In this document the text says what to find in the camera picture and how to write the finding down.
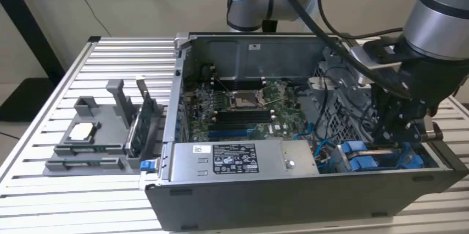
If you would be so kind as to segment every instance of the power cable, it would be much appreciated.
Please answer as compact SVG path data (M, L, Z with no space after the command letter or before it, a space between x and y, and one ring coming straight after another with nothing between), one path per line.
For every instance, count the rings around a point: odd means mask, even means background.
M87 8L89 8L89 10L90 10L90 13L93 14L93 17L94 17L95 21L98 22L98 24L101 25L102 29L103 29L105 32L107 33L109 37L111 37L107 28L105 28L105 26L103 26L103 24L101 23L99 19L97 19L97 17L95 17L93 8L90 7L87 0L83 0L83 1L85 1L86 5L87 5Z
M399 27L399 28L387 29L387 30L383 30L383 31L379 31L379 32L371 32L371 33L363 34L363 35L343 35L335 30L335 28L329 23L329 20L327 20L327 18L325 16L325 13L323 13L322 0L317 0L317 8L319 10L319 15L321 15L322 21L325 23L325 26L327 27L330 32L333 34L335 34L337 36L345 38L345 39L362 39L362 38L374 37L374 36L379 36L379 35L386 35L386 34L390 34L392 32L400 32L402 31L402 27Z
M307 12L302 8L298 1L297 0L286 0L286 1L289 2L293 10L295 11L299 18L302 19L302 22L305 22L305 25L307 26L310 31L323 41L323 43L329 46L331 51L334 51L338 56L343 57L346 62L357 69L357 71L364 77L367 77L378 86L380 86L384 90L387 90L394 96L403 99L408 99L408 92L403 89L403 87L395 86L391 82L388 82L387 79L384 79L380 75L378 75L375 72L368 70L368 68L351 57L347 51L341 46L338 46L334 40L327 36L327 34L323 33L322 29L313 21L313 19L310 18Z

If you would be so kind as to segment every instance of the black stand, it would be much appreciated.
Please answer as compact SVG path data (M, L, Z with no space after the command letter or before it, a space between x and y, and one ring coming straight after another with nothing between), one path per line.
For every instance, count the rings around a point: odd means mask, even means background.
M47 79L21 82L0 106L0 121L31 121L58 85L63 69L23 0L0 0L0 3L47 75Z

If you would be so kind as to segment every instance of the sticker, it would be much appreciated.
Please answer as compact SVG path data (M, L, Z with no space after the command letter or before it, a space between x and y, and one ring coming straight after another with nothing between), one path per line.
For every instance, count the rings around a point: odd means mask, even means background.
M255 145L213 145L213 172L217 175L258 172Z
M194 145L191 152L193 153L210 153L211 152L211 145Z
M259 50L259 49L261 49L259 43L249 44L249 50Z

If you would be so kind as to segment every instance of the blue latch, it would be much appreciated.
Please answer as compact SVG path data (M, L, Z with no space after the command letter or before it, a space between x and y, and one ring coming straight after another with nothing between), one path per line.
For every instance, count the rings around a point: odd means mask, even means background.
M155 171L155 160L145 160L139 162L139 171L154 172Z

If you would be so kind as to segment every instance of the green circuit board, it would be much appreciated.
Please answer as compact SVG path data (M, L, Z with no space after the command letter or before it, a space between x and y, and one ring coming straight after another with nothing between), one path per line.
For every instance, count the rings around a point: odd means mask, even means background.
M230 103L231 98L223 91L211 91L207 88L198 88L189 94L189 140L190 142L214 141L245 141L267 140L282 138L291 140L294 135L306 129L305 116L295 100L294 89L281 80L269 80L265 87L259 90L262 110L273 110L271 122L249 124L250 132L245 137L219 137L209 138L209 125L214 123L214 110L235 110Z

